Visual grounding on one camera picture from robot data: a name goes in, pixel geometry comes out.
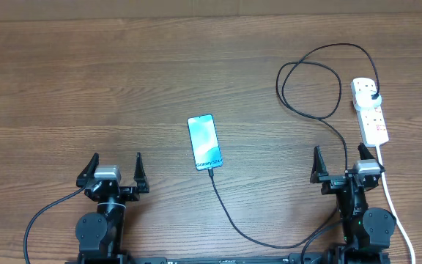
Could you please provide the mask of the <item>black Samsung Galaxy smartphone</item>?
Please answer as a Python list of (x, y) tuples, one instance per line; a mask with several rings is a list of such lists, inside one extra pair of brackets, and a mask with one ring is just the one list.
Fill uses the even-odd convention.
[(198, 171), (223, 165), (214, 118), (211, 114), (187, 120), (193, 157)]

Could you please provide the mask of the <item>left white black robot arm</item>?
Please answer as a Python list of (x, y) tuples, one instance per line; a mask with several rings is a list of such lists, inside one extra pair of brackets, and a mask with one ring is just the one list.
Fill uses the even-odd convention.
[(121, 186), (117, 165), (100, 165), (95, 153), (77, 176), (76, 185), (86, 197), (97, 203), (95, 212), (80, 217), (75, 227), (79, 242), (77, 263), (133, 263), (130, 253), (122, 249), (127, 202), (137, 202), (149, 193), (141, 154), (136, 155), (134, 186)]

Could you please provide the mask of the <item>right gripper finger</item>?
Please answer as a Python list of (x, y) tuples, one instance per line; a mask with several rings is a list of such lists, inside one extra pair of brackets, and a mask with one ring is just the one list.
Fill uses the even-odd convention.
[(322, 157), (320, 146), (314, 148), (314, 161), (311, 170), (310, 182), (311, 183), (323, 183), (327, 181), (329, 173), (325, 166), (325, 162)]
[(384, 172), (384, 166), (369, 152), (367, 146), (364, 143), (358, 145), (358, 152), (361, 160), (375, 160), (380, 168), (381, 172)]

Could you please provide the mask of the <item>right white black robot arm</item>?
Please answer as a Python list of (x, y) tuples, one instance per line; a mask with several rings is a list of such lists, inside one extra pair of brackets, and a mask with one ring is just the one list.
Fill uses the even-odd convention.
[(311, 183), (320, 183), (321, 194), (334, 194), (339, 225), (344, 234), (343, 243), (334, 243), (323, 253), (306, 256), (303, 248), (300, 259), (313, 263), (389, 263), (390, 237), (394, 233), (396, 217), (383, 208), (371, 208), (366, 192), (379, 185), (383, 165), (368, 151), (365, 144), (358, 146), (360, 159), (342, 175), (330, 176), (320, 147), (314, 148)]

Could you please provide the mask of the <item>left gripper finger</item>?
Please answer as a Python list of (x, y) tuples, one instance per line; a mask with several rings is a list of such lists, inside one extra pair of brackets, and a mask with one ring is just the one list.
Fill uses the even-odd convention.
[(134, 180), (136, 182), (136, 191), (139, 194), (149, 193), (149, 182), (144, 171), (142, 156), (140, 153), (136, 155), (136, 167), (134, 173)]
[(77, 187), (85, 187), (91, 178), (94, 177), (95, 170), (99, 164), (99, 154), (95, 153), (90, 162), (76, 178)]

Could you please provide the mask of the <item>white power strip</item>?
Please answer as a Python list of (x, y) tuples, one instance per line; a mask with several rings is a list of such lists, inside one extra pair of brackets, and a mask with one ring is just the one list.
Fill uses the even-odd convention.
[[(351, 82), (352, 102), (355, 91), (377, 92), (374, 80), (370, 78), (355, 78)], [(363, 143), (367, 147), (378, 147), (389, 141), (385, 119), (381, 105), (367, 111), (357, 111), (358, 123)]]

